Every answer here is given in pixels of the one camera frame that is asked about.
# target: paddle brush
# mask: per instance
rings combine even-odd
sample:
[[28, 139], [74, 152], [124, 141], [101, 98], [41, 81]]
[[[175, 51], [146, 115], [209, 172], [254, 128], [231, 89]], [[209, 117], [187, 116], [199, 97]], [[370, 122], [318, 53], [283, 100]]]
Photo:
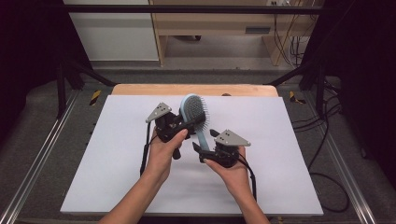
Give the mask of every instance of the paddle brush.
[[203, 130], [208, 123], [207, 108], [204, 99], [196, 94], [188, 94], [181, 101], [180, 113], [184, 122], [192, 121], [202, 150], [209, 151]]

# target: triangular metal plate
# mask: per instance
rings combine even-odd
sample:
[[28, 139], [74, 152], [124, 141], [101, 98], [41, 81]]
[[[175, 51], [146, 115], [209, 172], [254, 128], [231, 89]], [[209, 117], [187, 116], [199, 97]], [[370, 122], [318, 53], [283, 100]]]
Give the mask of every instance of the triangular metal plate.
[[159, 103], [157, 105], [157, 107], [155, 107], [155, 109], [152, 111], [152, 113], [146, 119], [146, 123], [149, 123], [152, 120], [157, 119], [171, 111], [172, 111], [172, 108], [169, 105], [167, 105], [165, 103]]
[[215, 138], [215, 142], [220, 143], [226, 147], [250, 147], [250, 142], [245, 138], [239, 136], [236, 133], [233, 133], [230, 130], [226, 130], [222, 132], [219, 136]]

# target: floor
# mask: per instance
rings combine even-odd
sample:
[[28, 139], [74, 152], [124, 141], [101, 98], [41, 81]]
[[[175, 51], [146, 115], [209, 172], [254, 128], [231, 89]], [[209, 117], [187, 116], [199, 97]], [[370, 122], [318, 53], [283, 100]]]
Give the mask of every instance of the floor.
[[[122, 83], [249, 83], [263, 84], [286, 74], [292, 65], [282, 63], [272, 66], [262, 40], [257, 36], [203, 36], [201, 41], [191, 36], [175, 36], [169, 39], [166, 60], [163, 67], [157, 63], [93, 63], [98, 73]], [[106, 97], [100, 97], [96, 106], [88, 106], [92, 93], [100, 88], [103, 96], [111, 93], [95, 80], [84, 77], [87, 84], [78, 94], [76, 106], [63, 126], [62, 134], [47, 161], [41, 167], [40, 175], [31, 194], [25, 198], [20, 210], [20, 223], [72, 223], [60, 220], [75, 220], [76, 223], [88, 223], [98, 217], [70, 217], [59, 213], [64, 192], [70, 185], [84, 153], [90, 132], [101, 111]], [[334, 85], [339, 85], [337, 78], [329, 77]], [[314, 116], [308, 104], [312, 92], [303, 92], [298, 88], [299, 77], [293, 78], [277, 87], [279, 95], [284, 98], [290, 113], [290, 120], [307, 119]], [[295, 93], [298, 101], [290, 100], [290, 91]], [[27, 97], [27, 106], [21, 113], [8, 141], [0, 151], [0, 210], [5, 211], [12, 200], [25, 174], [35, 161], [35, 155], [49, 134], [57, 112], [56, 85], [51, 82], [32, 90]], [[360, 146], [353, 132], [348, 127], [347, 119], [342, 113], [336, 113], [330, 119], [331, 137], [342, 151], [342, 155], [356, 178], [362, 194], [376, 219], [376, 223], [396, 223], [396, 192], [381, 173], [375, 161], [361, 157]], [[308, 163], [314, 156], [321, 141], [320, 128], [296, 133], [304, 159]], [[337, 180], [340, 174], [333, 165], [329, 147], [325, 146], [318, 160], [312, 166], [313, 171], [330, 175]], [[331, 208], [341, 208], [346, 198], [339, 187], [328, 180], [313, 177], [318, 188], [319, 199]], [[284, 217], [283, 223], [361, 223], [351, 204], [345, 212], [336, 213], [328, 210], [323, 217]], [[241, 219], [202, 219], [202, 218], [168, 218], [169, 223], [243, 223]], [[159, 222], [155, 218], [144, 218], [142, 223]], [[278, 218], [273, 223], [280, 223]]]

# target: person's right hand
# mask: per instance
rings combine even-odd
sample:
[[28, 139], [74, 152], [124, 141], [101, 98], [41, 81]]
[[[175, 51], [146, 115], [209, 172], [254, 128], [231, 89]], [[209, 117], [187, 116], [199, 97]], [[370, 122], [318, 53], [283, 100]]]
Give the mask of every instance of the person's right hand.
[[[246, 157], [244, 147], [239, 147], [239, 154]], [[250, 185], [248, 181], [248, 169], [240, 161], [230, 168], [224, 168], [215, 161], [205, 160], [205, 163], [212, 168], [224, 181], [228, 191], [236, 197], [244, 197], [251, 195]]]

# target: black curtain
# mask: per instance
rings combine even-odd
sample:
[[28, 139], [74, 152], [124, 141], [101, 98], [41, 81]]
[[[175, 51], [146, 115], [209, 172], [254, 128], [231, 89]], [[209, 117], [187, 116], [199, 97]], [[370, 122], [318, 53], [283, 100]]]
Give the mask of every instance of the black curtain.
[[34, 87], [56, 79], [61, 61], [92, 68], [67, 12], [44, 9], [62, 0], [6, 0], [0, 3], [0, 142]]
[[[347, 6], [343, 1], [327, 3]], [[396, 1], [357, 0], [336, 28], [322, 61], [326, 76], [341, 79], [341, 103], [362, 147], [396, 188], [395, 14]], [[305, 61], [334, 26], [333, 19], [319, 18]]]

